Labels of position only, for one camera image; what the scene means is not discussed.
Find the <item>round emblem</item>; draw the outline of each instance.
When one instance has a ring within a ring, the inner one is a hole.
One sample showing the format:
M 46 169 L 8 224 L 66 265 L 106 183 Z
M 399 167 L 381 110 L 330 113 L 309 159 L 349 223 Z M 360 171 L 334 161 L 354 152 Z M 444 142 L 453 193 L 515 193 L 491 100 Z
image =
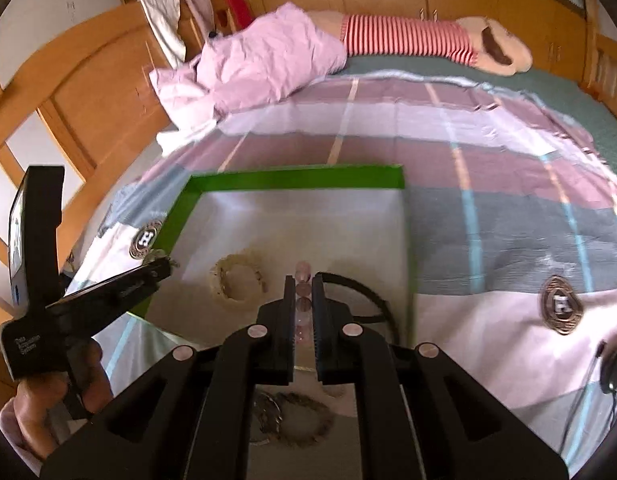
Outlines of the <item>round emblem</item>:
M 136 260 L 143 260 L 157 238 L 162 222 L 159 220 L 150 222 L 141 228 L 130 243 L 130 256 Z
M 544 322 L 562 335 L 569 335 L 579 325 L 584 307 L 573 287 L 561 276 L 551 276 L 540 296 L 540 310 Z

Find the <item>plush toy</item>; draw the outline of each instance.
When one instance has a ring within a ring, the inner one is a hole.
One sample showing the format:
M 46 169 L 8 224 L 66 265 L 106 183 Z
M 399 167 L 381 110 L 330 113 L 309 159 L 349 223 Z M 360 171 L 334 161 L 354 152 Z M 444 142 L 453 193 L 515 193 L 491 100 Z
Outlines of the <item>plush toy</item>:
M 349 56 L 441 56 L 505 76 L 526 72 L 533 63 L 531 51 L 518 37 L 487 18 L 431 22 L 389 16 L 346 16 L 333 10 L 308 15 L 316 27 L 339 38 Z

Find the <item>bed sheet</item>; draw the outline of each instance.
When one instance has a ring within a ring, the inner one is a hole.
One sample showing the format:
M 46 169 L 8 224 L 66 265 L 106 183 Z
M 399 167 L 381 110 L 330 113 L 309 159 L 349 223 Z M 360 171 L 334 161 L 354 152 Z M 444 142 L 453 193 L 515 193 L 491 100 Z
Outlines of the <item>bed sheet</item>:
M 472 69 L 438 67 L 436 74 L 455 76 L 442 80 L 369 73 L 411 60 L 373 59 L 353 58 L 344 76 L 229 116 L 122 189 L 71 290 L 137 266 L 128 256 L 132 238 L 165 217 L 191 174 L 403 164 L 419 261 L 418 339 L 440 343 L 554 449 L 583 393 L 582 416 L 563 450 L 574 472 L 604 437 L 611 408 L 585 376 L 595 346 L 617 326 L 617 177 L 591 135 L 535 95 L 479 85 L 467 78 Z M 503 82 L 524 84 L 517 76 Z M 590 313 L 569 336 L 538 315 L 551 274 L 567 277 Z M 114 393 L 178 343 L 130 316 L 97 338 Z

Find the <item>striped bolster pillow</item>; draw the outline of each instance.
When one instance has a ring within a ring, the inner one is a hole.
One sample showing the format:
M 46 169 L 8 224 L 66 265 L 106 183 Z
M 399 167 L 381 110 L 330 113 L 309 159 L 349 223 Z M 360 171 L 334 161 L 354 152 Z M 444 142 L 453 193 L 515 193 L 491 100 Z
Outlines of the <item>striped bolster pillow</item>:
M 441 56 L 465 65 L 477 57 L 468 32 L 456 22 L 353 14 L 344 18 L 340 39 L 349 56 Z

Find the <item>silver screw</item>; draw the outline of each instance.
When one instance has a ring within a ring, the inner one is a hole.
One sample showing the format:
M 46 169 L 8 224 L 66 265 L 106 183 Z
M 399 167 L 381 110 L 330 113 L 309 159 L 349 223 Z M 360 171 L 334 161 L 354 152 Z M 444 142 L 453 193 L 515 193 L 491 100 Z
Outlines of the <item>silver screw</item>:
M 344 332 L 345 335 L 348 335 L 350 337 L 357 337 L 359 335 L 362 335 L 364 329 L 357 323 L 347 323 L 342 327 L 342 332 Z
M 178 346 L 173 350 L 173 359 L 176 361 L 186 361 L 193 355 L 193 349 L 190 346 Z
M 264 325 L 251 325 L 247 332 L 253 339 L 258 339 L 264 337 L 268 333 L 268 329 Z
M 424 343 L 419 346 L 417 351 L 420 352 L 420 355 L 422 357 L 426 357 L 428 359 L 433 359 L 434 357 L 437 357 L 440 353 L 440 349 L 433 343 Z

